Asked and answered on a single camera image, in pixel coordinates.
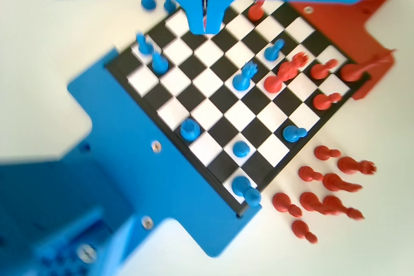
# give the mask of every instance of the blue chess piece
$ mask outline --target blue chess piece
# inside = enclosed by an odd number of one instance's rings
[[[298,128],[294,125],[286,126],[283,130],[283,137],[288,142],[297,142],[300,138],[305,137],[308,134],[306,129]]]
[[[285,40],[283,39],[276,40],[274,45],[272,45],[271,47],[268,47],[265,50],[265,59],[267,59],[268,61],[277,60],[279,57],[279,51],[283,48],[284,44],[285,44]]]
[[[154,47],[151,43],[147,42],[143,34],[136,35],[136,42],[138,43],[138,50],[144,55],[149,55],[154,52]]]
[[[237,196],[243,196],[248,205],[258,206],[260,204],[261,194],[257,189],[252,187],[247,177],[235,177],[232,182],[232,190]]]
[[[233,153],[238,158],[244,158],[250,152],[248,144],[242,140],[239,140],[233,145]]]
[[[200,136],[200,131],[200,125],[192,119],[181,123],[180,134],[188,142],[196,140]]]
[[[257,65],[252,61],[246,63],[241,69],[241,74],[234,76],[233,78],[233,87],[236,90],[246,90],[250,86],[250,79],[257,72]]]
[[[158,52],[153,53],[153,70],[156,74],[165,74],[168,71],[168,60]]]

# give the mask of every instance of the red chess piece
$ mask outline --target red chess piece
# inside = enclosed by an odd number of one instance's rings
[[[273,196],[272,202],[277,211],[280,211],[281,213],[289,212],[293,217],[296,218],[302,217],[302,210],[298,206],[292,204],[289,196],[286,194],[276,193]]]
[[[310,75],[312,78],[319,80],[324,79],[329,75],[329,71],[337,66],[338,61],[336,59],[331,59],[326,62],[326,64],[316,64],[310,70]]]
[[[319,145],[315,148],[314,151],[315,157],[318,160],[326,161],[329,158],[339,158],[341,156],[341,152],[336,149],[329,149],[324,145]]]
[[[292,231],[299,239],[307,239],[311,244],[318,242],[318,238],[309,231],[308,225],[302,220],[296,220],[292,223]]]
[[[256,0],[256,2],[248,9],[249,20],[257,22],[263,17],[264,11],[261,6],[264,2],[265,0]]]
[[[336,103],[342,99],[341,94],[339,93],[332,93],[329,96],[324,94],[316,95],[313,99],[313,105],[318,110],[326,110],[331,107],[332,103]]]
[[[349,156],[345,156],[338,160],[338,168],[345,174],[355,174],[360,171],[364,175],[373,175],[376,172],[376,167],[373,162],[361,161],[357,162]]]
[[[349,182],[343,181],[337,174],[329,173],[323,176],[323,185],[329,191],[339,191],[344,190],[347,192],[357,192],[362,189],[362,186],[359,184],[350,184]]]
[[[331,213],[331,210],[323,205],[319,198],[312,192],[304,192],[299,198],[300,204],[307,211],[317,211],[322,215],[328,215]]]
[[[317,181],[322,181],[323,180],[323,175],[321,173],[317,173],[316,171],[314,171],[312,168],[310,168],[309,166],[302,166],[299,168],[299,177],[306,182],[312,181],[312,180],[317,180]]]
[[[323,199],[323,205],[327,206],[334,211],[335,214],[339,215],[340,213],[345,213],[349,218],[354,220],[365,219],[363,214],[355,208],[346,208],[341,200],[333,195],[328,195]]]

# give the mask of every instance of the captured red piece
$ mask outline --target captured red piece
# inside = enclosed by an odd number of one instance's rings
[[[306,239],[311,244],[316,244],[318,242],[318,238],[315,234],[309,231],[308,225],[302,220],[296,220],[292,223],[292,231],[299,239]]]
[[[316,95],[313,99],[313,105],[318,110],[327,110],[331,107],[333,103],[337,103],[342,99],[341,94],[339,93],[332,93],[329,96],[324,94]]]
[[[345,156],[338,160],[338,168],[345,174],[355,174],[360,171],[364,175],[373,175],[376,172],[376,166],[370,161],[357,162],[349,156]]]
[[[333,210],[334,214],[339,215],[340,213],[345,213],[349,218],[354,220],[365,219],[363,214],[355,208],[346,208],[341,200],[333,195],[328,195],[323,199],[323,205],[327,206],[329,209]]]
[[[343,181],[341,177],[339,177],[337,174],[329,173],[325,174],[323,176],[323,185],[329,190],[329,191],[339,191],[344,190],[347,192],[357,192],[362,189],[362,186],[359,184],[350,184],[349,182]]]
[[[256,2],[248,9],[249,20],[257,22],[263,17],[264,11],[261,6],[264,2],[265,0],[256,0]]]
[[[289,196],[284,193],[276,193],[273,196],[273,206],[277,211],[281,213],[290,213],[293,217],[300,218],[302,217],[302,210],[297,206],[292,204]]]
[[[324,65],[316,64],[312,66],[310,70],[310,73],[311,73],[310,75],[312,76],[312,78],[316,80],[324,79],[329,75],[329,71],[335,66],[337,66],[337,64],[338,64],[338,60],[336,59],[330,59]]]
[[[299,198],[300,204],[307,211],[317,211],[322,215],[328,215],[331,213],[331,210],[323,205],[319,198],[312,192],[304,192]]]
[[[302,166],[299,168],[298,171],[299,177],[306,182],[310,182],[312,180],[322,181],[323,175],[321,173],[317,173],[309,166]]]

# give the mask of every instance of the white square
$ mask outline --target white square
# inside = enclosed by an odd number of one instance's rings
[[[233,1],[230,6],[237,11],[237,13],[241,13],[246,10],[254,0],[235,0]]]
[[[208,132],[204,132],[190,145],[190,150],[204,166],[207,166],[222,149]]]
[[[331,95],[332,93],[339,93],[342,96],[349,91],[349,87],[342,82],[334,74],[330,74],[324,82],[321,83],[319,89],[325,93],[325,95]]]
[[[241,74],[241,70],[239,69],[236,73],[234,73],[227,81],[224,83],[239,99],[241,99],[244,95],[248,93],[254,87],[254,82],[250,79],[250,85],[246,90],[236,90],[233,86],[233,78]]]
[[[158,110],[158,115],[174,131],[190,113],[181,105],[178,99],[173,97]]]
[[[257,118],[273,133],[287,119],[287,115],[271,101]]]
[[[298,43],[309,37],[311,33],[315,31],[315,28],[311,27],[302,17],[298,17],[286,28],[286,31],[295,39]]]
[[[289,152],[285,144],[274,136],[274,134],[271,134],[257,150],[273,167],[278,165],[282,158]]]
[[[234,65],[241,68],[254,57],[254,53],[239,41],[226,52],[226,56]]]
[[[191,115],[208,131],[218,120],[221,119],[223,114],[220,110],[206,98],[202,103],[191,112]]]
[[[207,66],[213,65],[224,52],[211,40],[207,40],[197,49],[194,54]]]
[[[332,45],[329,45],[325,50],[322,51],[321,54],[317,57],[318,61],[322,64],[326,64],[331,59],[336,59],[338,61],[337,66],[330,69],[330,72],[336,72],[339,67],[342,66],[343,63],[346,62],[347,58],[342,55],[336,48]]]
[[[272,16],[266,17],[258,26],[256,30],[269,42],[271,42],[277,35],[283,31],[283,26]]]
[[[238,40],[242,40],[249,32],[254,29],[254,25],[243,15],[236,16],[226,25],[227,30]]]
[[[128,77],[128,82],[136,89],[139,95],[143,96],[158,84],[158,78],[148,67],[143,66]]]
[[[254,119],[254,113],[240,100],[228,109],[224,116],[239,132]]]
[[[270,71],[266,76],[263,77],[262,80],[259,81],[259,83],[257,84],[257,87],[263,92],[264,95],[266,95],[267,97],[270,98],[270,100],[273,100],[277,95],[280,94],[281,91],[283,91],[283,89],[286,87],[285,83],[282,82],[282,88],[280,88],[280,91],[277,93],[269,93],[266,89],[265,89],[265,80],[267,77],[270,76],[275,76],[275,74]]]
[[[257,53],[256,57],[259,59],[260,62],[264,64],[269,70],[272,70],[278,63],[283,61],[285,59],[285,55],[282,52],[279,52],[279,57],[275,61],[268,61],[265,57],[265,50],[268,47],[271,47],[272,44],[269,43],[267,46],[265,46],[259,53]]]
[[[226,179],[226,181],[223,182],[223,186],[227,189],[227,191],[229,191],[233,195],[233,197],[241,204],[245,201],[245,198],[243,196],[238,196],[238,195],[234,194],[233,189],[232,189],[232,182],[233,182],[234,178],[239,177],[239,176],[243,176],[243,177],[246,177],[247,179],[249,179],[250,183],[251,183],[250,185],[254,188],[257,187],[257,184],[240,167],[238,169],[236,169],[236,171],[234,173],[232,173]]]
[[[236,142],[238,141],[244,141],[245,143],[247,143],[247,145],[250,148],[250,152],[243,158],[238,158],[236,155],[234,155],[233,153],[233,146]],[[253,155],[253,153],[256,151],[256,148],[246,139],[246,137],[244,137],[241,133],[237,134],[225,147],[224,147],[224,151],[227,152],[228,155],[230,155],[230,158],[233,159],[233,161],[235,161],[238,166],[243,166],[244,163],[246,163],[246,161]]]
[[[305,101],[317,86],[306,75],[301,72],[287,86],[301,101]]]
[[[161,84],[174,96],[180,94],[191,84],[191,80],[178,67],[169,70],[160,80]]]
[[[292,50],[292,52],[291,53],[289,53],[287,56],[286,56],[286,58],[289,60],[289,61],[291,61],[292,60],[292,58],[297,54],[297,53],[299,53],[299,52],[304,52],[306,55],[308,55],[308,62],[306,62],[306,65],[305,66],[303,66],[303,67],[301,67],[301,68],[299,68],[299,70],[300,71],[304,71],[305,70],[305,68],[306,67],[308,67],[308,65],[310,64],[310,63],[312,63],[313,62],[313,60],[315,59],[315,57],[313,56],[313,54],[312,53],[310,53],[309,52],[309,50],[307,49],[307,48],[305,48],[303,45],[297,45],[296,46],[296,48],[294,48],[293,50]]]
[[[302,103],[290,116],[289,119],[296,124],[297,127],[303,127],[309,131],[316,122],[319,121],[319,116],[312,111],[305,103]]]
[[[179,66],[193,54],[193,51],[181,38],[177,38],[164,48],[164,53],[176,66]]]
[[[193,80],[193,84],[206,97],[210,97],[220,89],[223,81],[210,68],[207,68]]]
[[[166,26],[178,37],[190,30],[187,16],[183,10],[179,10],[176,14],[169,17],[166,21]]]

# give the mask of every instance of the black square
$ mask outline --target black square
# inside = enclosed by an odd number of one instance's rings
[[[169,31],[165,23],[155,25],[148,32],[148,35],[160,48],[164,48],[168,43],[175,39],[175,35]]]
[[[241,169],[244,170],[256,184],[260,184],[264,177],[271,172],[273,166],[263,158],[259,151],[256,151]]]
[[[256,149],[272,134],[257,118],[254,118],[241,133]]]
[[[329,40],[318,31],[313,32],[302,42],[302,45],[316,56],[321,54],[330,44]]]
[[[144,95],[143,99],[148,102],[152,108],[158,110],[172,97],[173,96],[167,89],[161,83],[158,83]]]
[[[272,16],[286,28],[300,15],[288,3],[283,3],[272,13]]]
[[[142,63],[140,60],[134,56],[131,48],[128,47],[116,58],[106,64],[106,67],[113,73],[121,73],[124,77],[128,77],[141,65]]]
[[[187,32],[184,34],[181,39],[187,44],[192,50],[195,50],[206,42],[207,38],[203,35],[195,35],[192,32]]]
[[[223,82],[239,70],[226,56],[222,56],[210,68]]]
[[[222,117],[208,133],[219,143],[221,147],[227,145],[239,131],[225,118]]]
[[[264,95],[256,86],[248,91],[241,101],[256,115],[270,103],[269,97]]]
[[[180,65],[180,69],[191,80],[197,77],[206,68],[206,65],[203,64],[198,58],[196,58],[194,54]]]
[[[187,89],[183,90],[177,99],[188,110],[192,111],[198,106],[206,97],[193,84],[190,84]]]
[[[223,51],[227,52],[232,46],[237,43],[237,39],[223,28],[220,32],[212,38],[212,41]]]
[[[210,100],[221,111],[221,113],[225,113],[238,101],[238,98],[235,97],[231,90],[223,85],[210,96]]]
[[[224,150],[207,166],[221,183],[226,181],[238,167],[236,162]]]
[[[278,94],[273,102],[287,115],[290,116],[301,104],[302,101],[296,97],[287,87]]]
[[[265,40],[258,32],[252,30],[241,40],[254,54],[259,53],[267,44]]]

